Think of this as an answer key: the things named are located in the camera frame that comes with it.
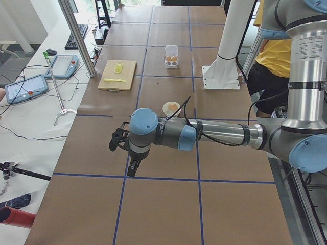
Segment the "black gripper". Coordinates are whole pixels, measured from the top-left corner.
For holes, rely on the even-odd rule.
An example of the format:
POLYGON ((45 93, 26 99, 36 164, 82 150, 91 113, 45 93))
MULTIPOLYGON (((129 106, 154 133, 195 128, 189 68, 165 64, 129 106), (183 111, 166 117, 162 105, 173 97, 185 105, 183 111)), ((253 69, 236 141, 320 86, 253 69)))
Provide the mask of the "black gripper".
POLYGON ((127 176, 135 177, 140 162, 149 155, 149 149, 141 150, 141 152, 129 150, 129 156, 131 157, 130 164, 127 171, 127 176))

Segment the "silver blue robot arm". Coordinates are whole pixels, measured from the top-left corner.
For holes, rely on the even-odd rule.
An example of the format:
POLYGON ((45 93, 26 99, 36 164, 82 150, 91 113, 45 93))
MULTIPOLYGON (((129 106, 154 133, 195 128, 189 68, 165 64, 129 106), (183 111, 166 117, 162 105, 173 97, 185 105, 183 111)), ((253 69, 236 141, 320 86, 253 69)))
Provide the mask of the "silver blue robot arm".
POLYGON ((196 141, 248 145, 267 151, 308 173, 326 169, 326 1, 265 1, 262 34, 290 37, 288 114, 280 125, 228 124, 187 118, 159 118, 149 108, 133 112, 127 146, 128 176, 136 174, 152 144, 189 151, 196 141))

